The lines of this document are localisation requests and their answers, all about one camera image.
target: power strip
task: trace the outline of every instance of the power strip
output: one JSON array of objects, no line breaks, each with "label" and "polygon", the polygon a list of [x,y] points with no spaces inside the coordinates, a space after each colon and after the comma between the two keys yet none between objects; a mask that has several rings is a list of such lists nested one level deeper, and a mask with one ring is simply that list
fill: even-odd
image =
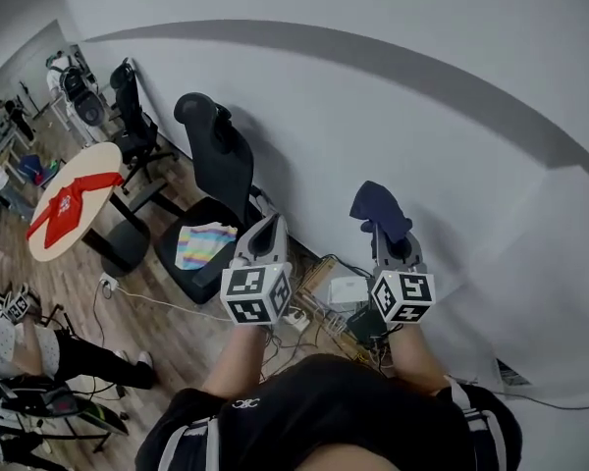
[{"label": "power strip", "polygon": [[112,291],[115,291],[116,288],[118,287],[118,280],[116,278],[112,278],[106,272],[103,272],[100,275],[100,279],[98,280],[98,283],[100,283],[100,284],[102,283],[103,286],[108,287]]},{"label": "power strip", "polygon": [[288,314],[284,316],[284,321],[294,326],[300,334],[310,326],[310,320],[305,315],[305,312],[298,309],[290,309]]}]

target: white box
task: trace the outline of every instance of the white box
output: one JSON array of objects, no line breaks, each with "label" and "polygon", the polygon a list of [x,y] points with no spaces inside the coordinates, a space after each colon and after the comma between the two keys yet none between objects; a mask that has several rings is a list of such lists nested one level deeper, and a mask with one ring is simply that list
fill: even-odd
[{"label": "white box", "polygon": [[237,325],[272,325],[293,295],[289,264],[225,269],[220,299]]},{"label": "white box", "polygon": [[344,304],[366,302],[369,299],[369,288],[366,278],[351,276],[348,278],[335,278],[330,282],[329,304]]},{"label": "white box", "polygon": [[436,303],[434,276],[382,271],[371,296],[387,323],[419,323]]}]

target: black pants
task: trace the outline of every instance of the black pants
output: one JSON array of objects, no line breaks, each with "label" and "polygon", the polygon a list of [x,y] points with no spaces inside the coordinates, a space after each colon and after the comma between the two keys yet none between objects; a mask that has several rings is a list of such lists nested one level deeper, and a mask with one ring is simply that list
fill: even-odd
[{"label": "black pants", "polygon": [[71,338],[57,332],[59,341],[59,370],[55,379],[69,381],[79,375],[98,377],[103,381],[129,388],[150,389],[155,383],[155,372],[146,363],[131,363],[119,358],[111,350],[91,342]]},{"label": "black pants", "polygon": [[14,121],[16,126],[20,130],[20,132],[27,137],[28,141],[32,141],[34,139],[34,134],[32,133],[32,129],[30,126],[24,121]]},{"label": "black pants", "polygon": [[0,446],[2,446],[2,455],[5,462],[15,462],[23,466],[47,471],[66,471],[65,467],[31,453],[41,445],[42,441],[43,438],[37,433],[28,433],[12,440],[1,441]]}]

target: red shirt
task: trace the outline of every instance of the red shirt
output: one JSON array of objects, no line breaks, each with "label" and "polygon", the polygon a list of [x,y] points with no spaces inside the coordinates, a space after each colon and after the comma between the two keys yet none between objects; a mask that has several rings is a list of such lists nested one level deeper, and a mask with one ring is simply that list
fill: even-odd
[{"label": "red shirt", "polygon": [[123,181],[119,173],[100,173],[99,175],[76,178],[50,199],[46,209],[28,228],[27,239],[48,220],[48,229],[46,230],[43,247],[49,248],[79,225],[83,192],[115,186],[122,184]]}]

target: navy blue cloth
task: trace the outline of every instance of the navy blue cloth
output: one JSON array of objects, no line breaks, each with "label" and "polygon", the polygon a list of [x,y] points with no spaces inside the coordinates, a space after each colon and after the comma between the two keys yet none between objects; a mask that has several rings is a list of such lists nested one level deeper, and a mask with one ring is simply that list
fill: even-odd
[{"label": "navy blue cloth", "polygon": [[360,227],[363,232],[373,232],[375,225],[379,225],[392,243],[404,239],[412,229],[412,220],[403,215],[397,200],[387,188],[375,182],[365,182],[360,187],[349,215],[366,220]]},{"label": "navy blue cloth", "polygon": [[43,173],[43,167],[38,155],[25,155],[20,159],[18,169],[27,175],[33,183],[36,183],[35,177]]}]

